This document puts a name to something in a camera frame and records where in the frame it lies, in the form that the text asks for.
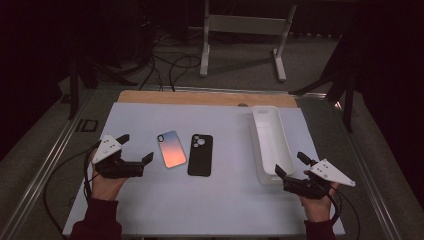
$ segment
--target black phone case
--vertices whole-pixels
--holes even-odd
[[[210,135],[194,134],[191,138],[188,175],[209,177],[212,169],[213,137]]]

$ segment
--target hand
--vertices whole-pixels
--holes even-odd
[[[94,149],[90,155],[90,162],[96,154],[97,149]],[[93,186],[91,198],[114,201],[118,196],[119,190],[128,178],[109,179],[100,175],[93,164]]]
[[[338,183],[331,183],[335,189],[339,186]],[[334,196],[336,191],[330,189],[330,195]],[[331,201],[327,196],[321,199],[309,199],[299,196],[302,206],[305,208],[306,217],[310,222],[324,222],[330,220]]]

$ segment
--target table leg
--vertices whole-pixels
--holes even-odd
[[[209,65],[209,0],[205,0],[205,20],[204,20],[204,30],[203,30],[203,51],[202,51],[202,60],[200,63],[200,76],[206,77],[208,75],[208,65]]]
[[[294,12],[296,11],[296,5],[290,7],[289,14],[286,22],[284,23],[283,34],[281,35],[280,45],[278,49],[274,49],[274,61],[275,67],[277,68],[278,80],[285,82],[287,80],[286,72],[284,71],[283,61],[281,60],[281,54],[283,52],[284,45],[286,44],[287,37],[289,35],[290,27],[293,21]]]

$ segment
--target camera cutout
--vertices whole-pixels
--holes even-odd
[[[205,139],[200,138],[199,135],[194,136],[193,147],[199,147],[201,145],[204,145],[205,143]]]

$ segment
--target pink gradient phone case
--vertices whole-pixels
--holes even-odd
[[[157,138],[167,168],[178,166],[187,161],[177,132],[170,131],[159,135]]]

